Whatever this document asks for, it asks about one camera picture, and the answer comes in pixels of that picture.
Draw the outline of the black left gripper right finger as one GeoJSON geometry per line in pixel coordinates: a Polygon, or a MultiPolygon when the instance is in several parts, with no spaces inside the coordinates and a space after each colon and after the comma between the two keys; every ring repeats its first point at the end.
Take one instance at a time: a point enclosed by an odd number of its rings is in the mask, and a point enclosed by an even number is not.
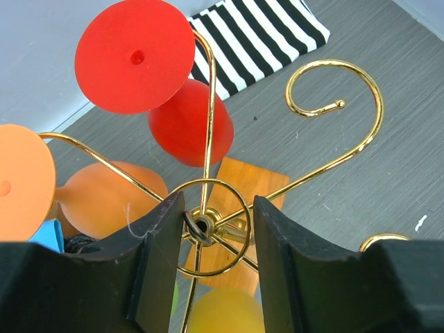
{"type": "Polygon", "coordinates": [[[258,196],[255,245],[267,332],[442,332],[443,242],[333,244],[258,196]]]}

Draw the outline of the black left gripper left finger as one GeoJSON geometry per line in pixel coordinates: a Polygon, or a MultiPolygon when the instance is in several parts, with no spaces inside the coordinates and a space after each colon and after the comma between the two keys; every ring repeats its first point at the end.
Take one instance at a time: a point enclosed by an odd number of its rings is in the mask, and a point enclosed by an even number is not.
{"type": "Polygon", "coordinates": [[[3,242],[1,331],[167,332],[184,210],[171,194],[76,254],[3,242]]]}

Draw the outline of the green plastic wine glass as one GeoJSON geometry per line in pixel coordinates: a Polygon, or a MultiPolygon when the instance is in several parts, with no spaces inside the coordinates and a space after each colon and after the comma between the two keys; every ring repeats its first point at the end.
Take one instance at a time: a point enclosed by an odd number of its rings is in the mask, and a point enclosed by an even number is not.
{"type": "Polygon", "coordinates": [[[175,282],[173,288],[173,299],[171,304],[171,316],[173,316],[176,312],[176,308],[178,306],[178,299],[179,299],[179,288],[178,288],[178,283],[175,282]]]}

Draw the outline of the orange plastic wine glass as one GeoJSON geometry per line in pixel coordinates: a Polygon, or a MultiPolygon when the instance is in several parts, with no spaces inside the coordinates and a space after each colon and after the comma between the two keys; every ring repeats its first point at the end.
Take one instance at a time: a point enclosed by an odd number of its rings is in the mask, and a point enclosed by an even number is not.
{"type": "Polygon", "coordinates": [[[101,162],[56,185],[49,147],[32,130],[1,126],[1,240],[28,241],[54,203],[77,231],[103,239],[150,212],[158,201],[101,162]]]}

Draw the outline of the yellow plastic wine glass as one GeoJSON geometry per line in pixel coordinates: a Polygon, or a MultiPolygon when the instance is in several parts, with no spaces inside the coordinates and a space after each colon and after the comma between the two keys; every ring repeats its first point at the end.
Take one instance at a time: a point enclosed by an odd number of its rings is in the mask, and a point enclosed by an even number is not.
{"type": "Polygon", "coordinates": [[[194,304],[187,331],[264,333],[262,307],[239,289],[213,289],[194,304]]]}

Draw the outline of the gold wire glass rack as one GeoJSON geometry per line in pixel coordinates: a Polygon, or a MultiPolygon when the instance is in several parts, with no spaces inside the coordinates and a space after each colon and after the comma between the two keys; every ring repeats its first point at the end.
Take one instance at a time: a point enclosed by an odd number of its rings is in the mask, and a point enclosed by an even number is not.
{"type": "MultiPolygon", "coordinates": [[[[205,88],[205,98],[207,103],[203,106],[203,116],[205,120],[205,151],[203,156],[203,177],[190,180],[180,186],[179,190],[200,184],[201,200],[200,205],[185,213],[185,233],[182,240],[189,241],[195,250],[194,267],[188,269],[185,266],[178,266],[177,269],[190,277],[191,285],[187,299],[187,307],[182,322],[182,331],[190,331],[190,323],[195,320],[195,298],[198,282],[202,279],[213,279],[231,271],[236,265],[242,264],[249,267],[255,273],[259,271],[257,260],[249,257],[248,251],[254,246],[253,235],[253,191],[248,186],[246,192],[249,197],[239,191],[240,179],[235,177],[234,171],[228,170],[231,165],[237,166],[238,170],[246,175],[252,175],[251,166],[242,164],[235,160],[223,158],[221,168],[216,178],[210,177],[211,159],[214,152],[216,116],[216,59],[208,41],[198,32],[194,33],[194,39],[204,48],[210,74],[210,83],[205,88]],[[202,271],[202,256],[206,248],[217,246],[224,248],[230,253],[230,261],[213,271],[202,271]]],[[[362,142],[356,147],[347,151],[337,159],[315,169],[307,175],[292,182],[284,184],[282,188],[276,189],[266,195],[266,199],[274,201],[286,195],[295,188],[313,180],[314,178],[338,167],[339,165],[358,155],[374,140],[382,126],[384,116],[384,103],[382,93],[375,80],[362,68],[344,60],[324,59],[310,62],[297,69],[290,77],[284,91],[284,99],[287,107],[292,113],[305,118],[320,117],[329,112],[340,110],[345,107],[345,101],[340,99],[315,110],[305,110],[299,107],[293,99],[293,87],[296,81],[306,72],[319,67],[340,67],[351,71],[370,89],[375,100],[376,115],[370,132],[362,142]]]]}

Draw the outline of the red plastic wine glass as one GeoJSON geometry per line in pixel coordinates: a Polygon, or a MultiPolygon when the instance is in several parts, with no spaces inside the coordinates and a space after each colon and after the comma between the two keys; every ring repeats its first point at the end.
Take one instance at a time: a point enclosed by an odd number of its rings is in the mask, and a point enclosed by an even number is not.
{"type": "Polygon", "coordinates": [[[192,74],[196,40],[187,18],[165,1],[120,1],[98,14],[78,43],[74,71],[94,105],[144,113],[157,144],[202,167],[210,87],[192,74]]]}

